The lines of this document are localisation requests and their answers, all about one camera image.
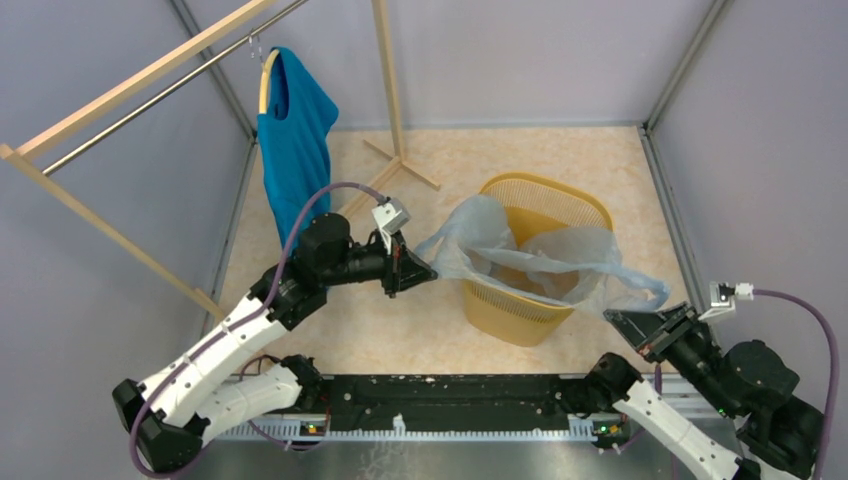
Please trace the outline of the light blue plastic trash bag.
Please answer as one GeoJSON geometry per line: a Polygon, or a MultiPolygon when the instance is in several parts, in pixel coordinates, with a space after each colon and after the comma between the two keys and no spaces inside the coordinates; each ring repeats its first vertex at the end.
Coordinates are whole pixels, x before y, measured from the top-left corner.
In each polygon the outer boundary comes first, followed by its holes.
{"type": "Polygon", "coordinates": [[[442,279],[475,281],[596,317],[607,309],[655,311],[671,293],[666,282],[624,266],[615,234],[602,227],[554,230],[519,247],[505,208],[487,195],[460,203],[414,252],[442,279]]]}

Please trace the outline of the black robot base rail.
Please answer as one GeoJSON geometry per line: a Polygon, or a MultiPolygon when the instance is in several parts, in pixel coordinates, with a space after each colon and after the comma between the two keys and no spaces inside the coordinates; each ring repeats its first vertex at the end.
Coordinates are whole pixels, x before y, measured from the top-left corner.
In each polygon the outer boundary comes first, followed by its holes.
{"type": "Polygon", "coordinates": [[[635,379],[599,374],[336,375],[275,413],[317,415],[333,432],[390,430],[397,416],[413,432],[566,430],[572,416],[614,411],[635,379]]]}

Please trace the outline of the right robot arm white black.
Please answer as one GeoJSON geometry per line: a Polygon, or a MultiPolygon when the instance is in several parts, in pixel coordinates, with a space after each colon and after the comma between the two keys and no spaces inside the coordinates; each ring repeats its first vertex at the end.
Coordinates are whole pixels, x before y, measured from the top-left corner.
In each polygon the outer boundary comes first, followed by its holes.
{"type": "Polygon", "coordinates": [[[694,307],[607,310],[605,319],[651,363],[670,363],[722,416],[744,418],[743,457],[675,410],[626,359],[608,352],[561,395],[574,414],[616,412],[635,420],[698,479],[811,479],[822,448],[823,414],[794,394],[798,375],[760,340],[722,351],[694,307]]]}

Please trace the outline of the yellow plastic trash bin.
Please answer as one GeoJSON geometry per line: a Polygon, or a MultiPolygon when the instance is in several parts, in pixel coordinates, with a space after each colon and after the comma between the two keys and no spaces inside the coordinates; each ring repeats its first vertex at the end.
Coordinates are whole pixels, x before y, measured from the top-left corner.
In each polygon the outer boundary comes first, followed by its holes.
{"type": "MultiPolygon", "coordinates": [[[[507,224],[519,247],[538,234],[567,227],[614,229],[610,213],[596,198],[535,174],[497,175],[484,184],[480,193],[493,197],[505,208],[507,224]]],[[[464,313],[471,325],[522,347],[540,344],[573,313],[570,307],[475,281],[463,281],[462,289],[464,313]]]]}

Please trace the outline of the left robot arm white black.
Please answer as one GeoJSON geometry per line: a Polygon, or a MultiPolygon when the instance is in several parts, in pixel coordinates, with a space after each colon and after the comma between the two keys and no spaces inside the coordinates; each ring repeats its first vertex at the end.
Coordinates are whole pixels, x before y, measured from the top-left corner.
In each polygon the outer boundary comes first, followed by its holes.
{"type": "Polygon", "coordinates": [[[393,297],[437,279],[410,251],[400,230],[372,232],[353,241],[337,213],[314,218],[299,233],[278,273],[270,268],[236,308],[182,357],[112,392],[130,435],[135,466],[151,478],[169,478],[191,465],[220,434],[274,410],[308,413],[319,404],[321,377],[303,356],[286,357],[267,372],[238,383],[239,366],[322,308],[332,286],[377,281],[393,297]]]}

